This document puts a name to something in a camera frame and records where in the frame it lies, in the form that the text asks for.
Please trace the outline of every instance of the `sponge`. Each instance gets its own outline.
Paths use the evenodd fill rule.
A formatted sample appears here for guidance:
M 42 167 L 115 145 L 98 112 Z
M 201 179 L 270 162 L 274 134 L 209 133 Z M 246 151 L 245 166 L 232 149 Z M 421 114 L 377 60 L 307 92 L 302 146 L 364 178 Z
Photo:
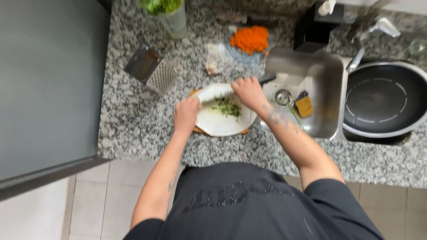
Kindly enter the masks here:
M 301 117 L 308 117 L 313 113 L 313 106 L 311 105 L 311 98 L 309 96 L 296 101 L 295 105 Z

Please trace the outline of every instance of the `pan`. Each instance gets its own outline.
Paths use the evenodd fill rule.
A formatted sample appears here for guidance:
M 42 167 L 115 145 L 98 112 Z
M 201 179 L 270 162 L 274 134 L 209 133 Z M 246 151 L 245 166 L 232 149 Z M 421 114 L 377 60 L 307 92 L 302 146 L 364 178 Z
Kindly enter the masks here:
M 427 119 L 427 73 L 406 62 L 363 64 L 348 76 L 345 130 L 368 138 L 407 133 Z

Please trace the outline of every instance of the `forearm tattoo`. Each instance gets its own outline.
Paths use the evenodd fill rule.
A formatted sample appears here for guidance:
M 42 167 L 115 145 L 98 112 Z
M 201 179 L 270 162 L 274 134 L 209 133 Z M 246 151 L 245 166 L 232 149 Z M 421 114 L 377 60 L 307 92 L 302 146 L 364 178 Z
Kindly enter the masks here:
M 298 135 L 299 127 L 292 124 L 282 112 L 275 108 L 270 109 L 267 105 L 263 105 L 263 109 L 267 111 L 267 117 L 271 122 L 274 124 L 283 124 L 286 130 L 294 131 Z
M 169 185 L 167 186 L 168 192 L 172 191 L 172 189 L 173 189 L 173 185 L 175 184 L 176 173 L 177 172 L 173 172 L 172 180 L 170 180 Z

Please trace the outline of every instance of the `hand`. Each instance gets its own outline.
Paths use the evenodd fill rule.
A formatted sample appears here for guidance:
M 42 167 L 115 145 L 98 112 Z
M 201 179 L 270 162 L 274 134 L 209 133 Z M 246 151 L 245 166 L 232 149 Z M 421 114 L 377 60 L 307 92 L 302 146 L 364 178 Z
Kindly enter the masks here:
M 181 100 L 175 106 L 175 133 L 189 137 L 196 125 L 197 111 L 200 100 L 198 97 L 188 97 Z
M 231 83 L 231 87 L 242 103 L 256 113 L 262 110 L 263 105 L 270 105 L 256 77 L 239 78 L 236 82 Z

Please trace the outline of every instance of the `box grater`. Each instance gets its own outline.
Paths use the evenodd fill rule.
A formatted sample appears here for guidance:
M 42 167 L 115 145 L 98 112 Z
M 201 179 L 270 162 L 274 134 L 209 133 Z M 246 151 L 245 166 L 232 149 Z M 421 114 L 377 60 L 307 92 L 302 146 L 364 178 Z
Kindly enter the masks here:
M 125 71 L 163 95 L 175 84 L 176 73 L 156 50 L 142 43 L 125 67 Z

